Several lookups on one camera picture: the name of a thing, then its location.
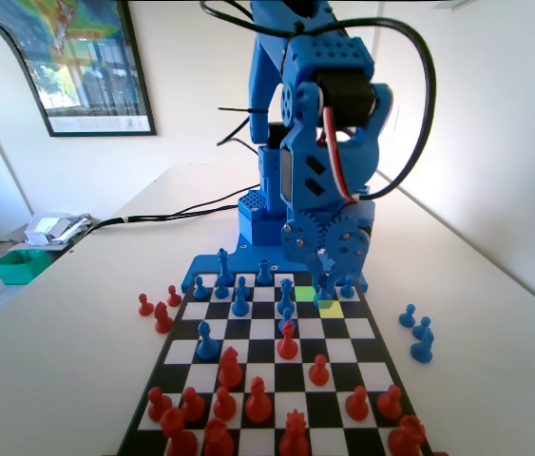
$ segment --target blue chess piece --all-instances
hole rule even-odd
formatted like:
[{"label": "blue chess piece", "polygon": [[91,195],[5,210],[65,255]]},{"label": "blue chess piece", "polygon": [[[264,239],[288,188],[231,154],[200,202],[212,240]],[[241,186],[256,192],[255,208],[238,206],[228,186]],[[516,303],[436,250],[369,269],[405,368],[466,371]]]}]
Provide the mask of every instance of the blue chess piece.
[{"label": "blue chess piece", "polygon": [[412,316],[412,314],[415,312],[415,306],[412,304],[409,304],[407,306],[407,311],[400,314],[398,317],[398,321],[402,326],[406,326],[407,328],[412,328],[415,324],[415,318]]},{"label": "blue chess piece", "polygon": [[431,319],[428,316],[422,316],[421,322],[412,329],[412,335],[414,335],[416,339],[421,340],[423,338],[423,334],[426,333],[426,329],[428,328],[430,323]]},{"label": "blue chess piece", "polygon": [[284,328],[284,325],[286,324],[288,320],[290,320],[291,323],[293,324],[293,328],[296,326],[295,321],[291,319],[292,316],[293,316],[293,311],[291,310],[290,307],[287,307],[286,309],[284,309],[284,318],[279,320],[279,323],[277,323],[277,327],[279,328],[279,331],[282,333],[282,335],[284,335],[284,333],[282,332],[282,329]]},{"label": "blue chess piece", "polygon": [[355,295],[355,290],[353,289],[353,277],[351,275],[345,277],[345,285],[341,287],[339,293],[341,296],[347,297],[348,299]]},{"label": "blue chess piece", "polygon": [[203,286],[203,279],[198,275],[195,277],[195,290],[193,291],[193,297],[197,300],[202,300],[209,295],[210,290]]},{"label": "blue chess piece", "polygon": [[197,354],[203,361],[210,361],[219,354],[219,342],[210,337],[210,325],[201,321],[198,326],[201,342],[198,345]]},{"label": "blue chess piece", "polygon": [[432,359],[431,343],[434,341],[434,334],[430,328],[426,328],[421,341],[411,345],[411,356],[420,363],[429,363]]},{"label": "blue chess piece", "polygon": [[222,284],[220,275],[217,277],[217,289],[214,291],[214,296],[218,299],[224,299],[229,295],[229,289]]},{"label": "blue chess piece", "polygon": [[227,267],[227,261],[229,260],[229,254],[225,249],[219,249],[219,252],[217,253],[217,257],[219,257],[219,263],[220,263],[220,275],[219,277],[222,277],[222,284],[226,287],[233,285],[233,274],[229,272],[229,268]]}]

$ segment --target white square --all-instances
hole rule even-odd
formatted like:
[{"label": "white square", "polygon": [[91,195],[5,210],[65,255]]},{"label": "white square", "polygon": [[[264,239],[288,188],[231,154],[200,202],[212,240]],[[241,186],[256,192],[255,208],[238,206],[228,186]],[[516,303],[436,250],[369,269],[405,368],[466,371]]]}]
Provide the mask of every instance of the white square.
[{"label": "white square", "polygon": [[392,376],[385,363],[358,363],[358,367],[367,391],[387,391],[393,385]]},{"label": "white square", "polygon": [[251,339],[273,339],[274,337],[276,337],[276,325],[274,324],[274,320],[252,320],[250,323]]},{"label": "white square", "polygon": [[[174,393],[174,394],[167,394],[167,396],[172,399],[172,407],[178,407],[179,403],[181,402],[182,394]],[[139,430],[161,430],[162,427],[160,426],[159,421],[153,421],[149,418],[149,406],[151,405],[150,402],[146,403],[146,407],[144,408],[144,414],[143,418],[141,418],[141,422],[138,424]]]},{"label": "white square", "polygon": [[355,363],[355,351],[351,339],[326,339],[331,363]]},{"label": "white square", "polygon": [[314,456],[348,455],[343,428],[311,428],[309,438]]},{"label": "white square", "polygon": [[189,302],[182,314],[183,320],[203,320],[208,311],[207,302]]},{"label": "white square", "polygon": [[233,347],[238,352],[238,363],[248,362],[248,339],[226,339],[222,343],[220,356],[225,353],[228,347]]},{"label": "white square", "polygon": [[307,422],[307,401],[304,392],[277,392],[275,399],[276,428],[285,429],[288,413],[294,409],[305,414]]},{"label": "white square", "polygon": [[192,364],[184,387],[193,387],[196,392],[214,392],[218,373],[218,364]]},{"label": "white square", "polygon": [[251,392],[252,379],[260,377],[265,384],[265,392],[276,390],[276,366],[271,363],[248,363],[246,365],[245,392]]},{"label": "white square", "polygon": [[301,339],[323,339],[324,328],[321,318],[300,318],[298,324],[298,335]]},{"label": "white square", "polygon": [[367,403],[369,404],[369,415],[362,421],[355,421],[347,410],[345,410],[345,401],[352,395],[352,392],[338,392],[336,394],[336,400],[339,403],[339,411],[341,412],[341,420],[343,421],[344,428],[376,428],[377,423],[374,421],[373,408],[367,397]]},{"label": "white square", "polygon": [[229,318],[232,320],[250,320],[252,318],[252,302],[248,302],[248,313],[244,316],[233,314],[233,304],[229,307]]},{"label": "white square", "polygon": [[[243,392],[230,392],[231,396],[236,400],[236,412],[233,414],[231,419],[225,423],[227,423],[227,428],[229,429],[239,429],[241,428],[241,415],[244,412],[244,393]],[[210,421],[212,418],[215,417],[214,414],[214,405],[217,403],[219,399],[217,398],[217,394],[214,393],[212,396],[212,402],[210,407],[210,414],[208,416],[208,421]]]},{"label": "white square", "polygon": [[253,299],[255,302],[274,302],[276,289],[274,287],[256,287]]},{"label": "white square", "polygon": [[306,391],[336,391],[334,387],[333,380],[333,370],[331,369],[331,363],[326,363],[326,369],[328,369],[329,376],[328,382],[323,386],[319,387],[312,379],[309,378],[309,369],[314,365],[314,363],[303,363],[303,379],[305,380],[305,390]]},{"label": "white square", "polygon": [[274,342],[275,342],[274,347],[275,347],[275,350],[276,350],[276,362],[277,363],[300,363],[301,362],[301,346],[298,343],[298,339],[293,339],[296,342],[296,346],[298,348],[298,350],[296,351],[296,355],[295,355],[295,357],[293,359],[284,359],[279,355],[279,353],[277,352],[277,343],[280,340],[283,340],[283,339],[274,340]]},{"label": "white square", "polygon": [[373,328],[367,318],[346,318],[345,324],[352,339],[374,339]]},{"label": "white square", "polygon": [[239,433],[239,454],[244,456],[272,456],[276,454],[274,429],[242,429]]},{"label": "white square", "polygon": [[173,340],[163,363],[191,364],[197,347],[197,340]]}]

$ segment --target blue pawn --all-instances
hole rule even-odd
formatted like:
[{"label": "blue pawn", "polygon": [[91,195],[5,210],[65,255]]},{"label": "blue pawn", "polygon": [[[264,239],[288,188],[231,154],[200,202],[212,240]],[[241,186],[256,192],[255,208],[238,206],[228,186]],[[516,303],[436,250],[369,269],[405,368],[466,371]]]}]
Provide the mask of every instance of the blue pawn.
[{"label": "blue pawn", "polygon": [[415,324],[415,318],[412,316],[413,312],[415,312],[415,306],[412,304],[409,304],[407,306],[407,311],[400,314],[398,317],[398,321],[402,326],[406,326],[407,328],[412,328]]},{"label": "blue pawn", "polygon": [[279,331],[284,335],[282,332],[282,329],[284,328],[284,325],[288,320],[290,320],[293,323],[293,328],[296,326],[295,321],[291,319],[293,316],[293,311],[290,309],[290,307],[287,307],[284,309],[284,319],[279,320],[279,323],[277,323],[277,327],[279,328]]},{"label": "blue pawn", "polygon": [[222,284],[220,276],[217,277],[217,289],[214,291],[214,296],[218,299],[224,299],[229,295],[229,289]]},{"label": "blue pawn", "polygon": [[217,257],[219,257],[220,262],[220,275],[219,277],[222,277],[222,284],[225,286],[233,285],[233,274],[229,272],[229,268],[227,267],[227,261],[229,260],[229,254],[225,249],[219,249],[219,252],[217,253]]},{"label": "blue pawn", "polygon": [[195,290],[193,291],[193,297],[197,300],[205,299],[210,295],[210,290],[203,286],[203,279],[198,275],[195,277]]},{"label": "blue pawn", "polygon": [[339,293],[343,297],[347,297],[348,299],[350,297],[353,297],[353,295],[355,295],[355,291],[353,289],[353,277],[351,275],[348,275],[347,277],[345,277],[345,285],[341,287],[341,290],[339,291]]},{"label": "blue pawn", "polygon": [[258,263],[257,283],[259,285],[270,285],[273,279],[269,272],[269,261],[264,258]]},{"label": "blue pawn", "polygon": [[434,334],[430,328],[426,328],[420,342],[411,345],[411,356],[420,363],[429,363],[432,358],[431,343],[434,341]]},{"label": "blue pawn", "polygon": [[201,342],[198,345],[197,354],[203,361],[210,361],[219,354],[219,342],[210,337],[210,325],[201,321],[198,326]]},{"label": "blue pawn", "polygon": [[430,323],[431,320],[428,316],[422,316],[421,323],[412,329],[412,335],[414,335],[416,339],[421,340],[423,334],[426,333],[426,329],[428,328]]}]

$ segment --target captured blue pawn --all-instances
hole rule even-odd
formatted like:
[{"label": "captured blue pawn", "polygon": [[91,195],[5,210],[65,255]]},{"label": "captured blue pawn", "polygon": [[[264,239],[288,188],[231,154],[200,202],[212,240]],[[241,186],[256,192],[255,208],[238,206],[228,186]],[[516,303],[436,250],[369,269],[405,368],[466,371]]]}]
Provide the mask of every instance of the captured blue pawn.
[{"label": "captured blue pawn", "polygon": [[412,328],[415,324],[415,317],[412,316],[412,314],[415,312],[415,306],[412,304],[409,304],[407,306],[407,311],[400,314],[398,317],[398,321],[402,326],[406,326],[407,328]]},{"label": "captured blue pawn", "polygon": [[430,323],[431,323],[431,320],[428,316],[422,316],[421,322],[412,329],[412,335],[414,335],[416,339],[421,340],[423,337],[423,334],[426,333],[426,329],[428,328]]},{"label": "captured blue pawn", "polygon": [[203,279],[198,275],[195,277],[195,290],[193,291],[193,297],[197,300],[202,300],[209,295],[210,290],[203,286]]},{"label": "captured blue pawn", "polygon": [[431,343],[434,341],[434,334],[430,328],[426,328],[421,341],[411,345],[411,356],[420,363],[431,361]]},{"label": "captured blue pawn", "polygon": [[224,299],[229,295],[229,289],[225,287],[220,279],[220,276],[217,277],[217,289],[214,291],[214,296],[218,299]]},{"label": "captured blue pawn", "polygon": [[198,345],[198,356],[203,361],[210,361],[219,355],[219,342],[210,337],[210,325],[202,320],[198,326],[201,342]]},{"label": "captured blue pawn", "polygon": [[291,319],[292,316],[293,316],[293,311],[291,311],[290,307],[287,307],[286,309],[284,309],[284,318],[279,320],[279,323],[277,323],[277,327],[279,328],[279,331],[282,333],[282,335],[284,335],[284,333],[282,332],[282,329],[284,328],[284,325],[286,324],[288,320],[290,320],[291,323],[293,324],[293,328],[296,326],[295,321]]},{"label": "captured blue pawn", "polygon": [[343,297],[347,297],[348,299],[350,297],[353,297],[353,295],[355,295],[355,290],[353,289],[353,277],[351,275],[348,275],[347,277],[345,277],[345,285],[341,287],[341,290],[339,291],[339,293]]}]

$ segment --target white wall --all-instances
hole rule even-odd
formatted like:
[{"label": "white wall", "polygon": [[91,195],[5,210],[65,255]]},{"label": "white wall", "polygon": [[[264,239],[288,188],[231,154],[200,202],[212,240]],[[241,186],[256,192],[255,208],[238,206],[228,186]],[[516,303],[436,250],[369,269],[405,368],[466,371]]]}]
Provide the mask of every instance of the white wall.
[{"label": "white wall", "polygon": [[[438,73],[430,142],[403,187],[535,291],[535,1],[432,6],[384,9],[419,30]],[[380,168],[392,178],[414,145],[425,92],[411,45],[388,30],[377,43],[377,80],[400,108],[381,142]]]}]

